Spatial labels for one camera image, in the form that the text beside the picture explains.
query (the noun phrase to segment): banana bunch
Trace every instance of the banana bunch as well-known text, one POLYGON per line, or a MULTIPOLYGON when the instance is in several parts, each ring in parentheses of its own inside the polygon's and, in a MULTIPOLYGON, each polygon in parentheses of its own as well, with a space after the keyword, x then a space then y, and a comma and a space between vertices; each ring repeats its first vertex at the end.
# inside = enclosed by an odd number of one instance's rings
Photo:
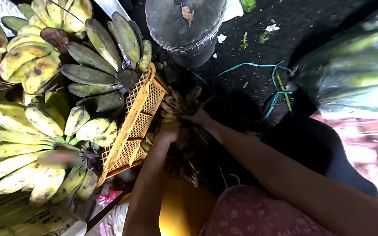
POLYGON ((68 86, 69 91, 83 98, 77 105, 89 107, 90 104, 89 109, 97 112, 123 107, 123 94, 131 91, 139 81, 135 70, 146 70, 152 55, 150 41, 142 39, 135 22, 128 22, 117 12, 113 13, 112 20, 108 28, 116 43, 97 20, 87 19, 87 35, 98 53, 70 42, 66 45, 67 50, 79 65, 68 64, 60 69, 75 82, 68 86))

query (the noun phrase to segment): forearm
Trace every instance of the forearm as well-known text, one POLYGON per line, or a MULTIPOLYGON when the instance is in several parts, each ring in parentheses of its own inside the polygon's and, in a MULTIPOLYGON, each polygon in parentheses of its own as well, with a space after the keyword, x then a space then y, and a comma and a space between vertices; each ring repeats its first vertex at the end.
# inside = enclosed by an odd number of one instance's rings
POLYGON ((126 215, 124 236, 160 235, 161 173, 169 142, 156 140, 135 182, 126 215))

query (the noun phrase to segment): plastic crate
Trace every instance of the plastic crate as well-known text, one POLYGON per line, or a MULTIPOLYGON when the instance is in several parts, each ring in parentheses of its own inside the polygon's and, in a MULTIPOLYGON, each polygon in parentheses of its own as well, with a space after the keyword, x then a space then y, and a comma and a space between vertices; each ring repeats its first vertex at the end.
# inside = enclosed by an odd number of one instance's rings
POLYGON ((126 98, 126 118, 113 144, 105 147, 100 155, 103 172, 97 183, 143 162, 146 154, 139 146, 166 94, 165 89, 154 79, 155 66, 142 73, 135 89, 126 98))

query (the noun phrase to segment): plastic bag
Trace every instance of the plastic bag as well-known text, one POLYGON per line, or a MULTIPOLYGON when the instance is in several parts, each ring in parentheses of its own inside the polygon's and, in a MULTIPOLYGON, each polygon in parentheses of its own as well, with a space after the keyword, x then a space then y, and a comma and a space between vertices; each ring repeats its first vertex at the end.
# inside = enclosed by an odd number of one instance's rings
POLYGON ((375 28, 351 30, 303 57, 294 67, 290 89, 293 84, 299 86, 326 119, 378 119, 378 26, 375 28))
POLYGON ((349 163, 378 189, 378 120, 326 120, 320 114, 311 117, 331 126, 338 133, 349 163))

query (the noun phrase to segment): dry leaf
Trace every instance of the dry leaf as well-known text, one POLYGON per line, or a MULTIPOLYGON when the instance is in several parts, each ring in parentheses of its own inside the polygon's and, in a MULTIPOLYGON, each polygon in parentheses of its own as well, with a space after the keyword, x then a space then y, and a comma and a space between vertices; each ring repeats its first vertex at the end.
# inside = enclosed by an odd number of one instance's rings
POLYGON ((183 18, 187 19, 188 22, 189 22, 189 27, 190 27, 190 24, 192 23, 192 20, 193 20, 193 15, 195 14, 195 10, 192 10, 192 13, 190 13, 190 9, 188 6, 184 6, 182 7, 182 15, 183 15, 183 18))

